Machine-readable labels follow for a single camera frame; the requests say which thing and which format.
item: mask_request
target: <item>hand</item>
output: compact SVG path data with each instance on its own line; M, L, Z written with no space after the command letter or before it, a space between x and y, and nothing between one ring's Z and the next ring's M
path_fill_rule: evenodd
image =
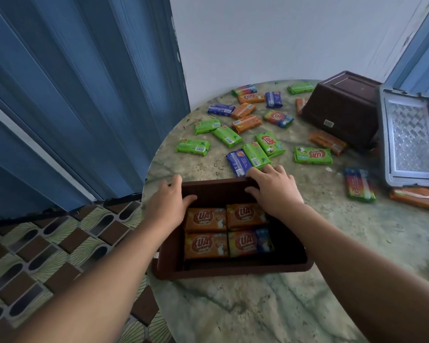
M252 167L246 173L246 177L254 179L259 184L259 189L247 187L245 191L251 194L257 203L275 218L281 219L291 205L305 204L294 177L287 175L281 165L275 168L265 165L263 172Z
M146 220L165 225L169 229L169 234L182 223L188 206L197 200L195 195L183 198L181 195L182 182L183 178L180 175L173 176L170 187L167 181L161 181L159 189L146 205Z

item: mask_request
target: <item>brown plastic box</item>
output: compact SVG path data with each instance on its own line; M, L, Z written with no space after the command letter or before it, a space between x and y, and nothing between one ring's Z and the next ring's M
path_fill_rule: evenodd
M370 150L378 131L376 87L380 84L343 71L316 85L302 117L355 149Z
M191 207L225 207L234 203L255 202L246 187L258 187L252 179L235 178L214 181L185 182L183 196L197 195ZM299 239L279 220L270 219L269 234L275 252L226 259L184 260L184 222L160 246L153 259L152 272L158 279L232 276L240 274L308 271L311 260Z

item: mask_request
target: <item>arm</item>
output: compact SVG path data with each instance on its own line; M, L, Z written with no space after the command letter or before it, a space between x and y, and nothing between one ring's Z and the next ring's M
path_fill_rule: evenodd
M429 342L429 282L356 242L311 207L282 166L246 174L264 210L300 239L351 319L371 342Z
M181 182L178 175L171 187L162 181L147 206L146 219L91 271L37 311L15 342L114 342L154 253L197 199L182 198Z

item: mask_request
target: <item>tiled floor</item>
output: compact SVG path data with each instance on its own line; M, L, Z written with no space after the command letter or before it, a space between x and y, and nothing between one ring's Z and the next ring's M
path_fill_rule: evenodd
M0 342L135 229L140 201L0 227ZM144 277L119 343L173 342Z

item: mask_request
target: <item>marble table top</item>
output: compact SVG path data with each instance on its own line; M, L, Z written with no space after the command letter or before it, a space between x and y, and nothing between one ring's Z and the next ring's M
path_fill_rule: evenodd
M253 135L272 130L286 152L272 158L296 178L298 188L311 207L349 236L389 258L396 264L429 279L429 211L408 206L388 197L379 179L375 156L361 156L352 150L334 156L330 166L294 162L295 146L313 146L308 141L315 128L298 116L294 99L286 87L303 80L255 84L257 91L280 91L280 112L295 118L281 129L266 121L263 126L241 134L244 143ZM144 184L143 204L157 190L162 179L180 174L183 181L234 178L225 155L228 149L210 133L195 136L194 123L209 120L211 103L238 106L230 92L195 109L170 132L157 151ZM256 105L255 115L268 110ZM233 119L219 116L230 125ZM205 157L176 153L180 138L205 139L211 147ZM342 175L345 167L368 169L377 186L375 203L352 201L346 197ZM148 272L151 287L168 327L178 343L204 342L365 342L365 338L345 313L324 281L316 265L310 271L267 275L247 275L159 281Z

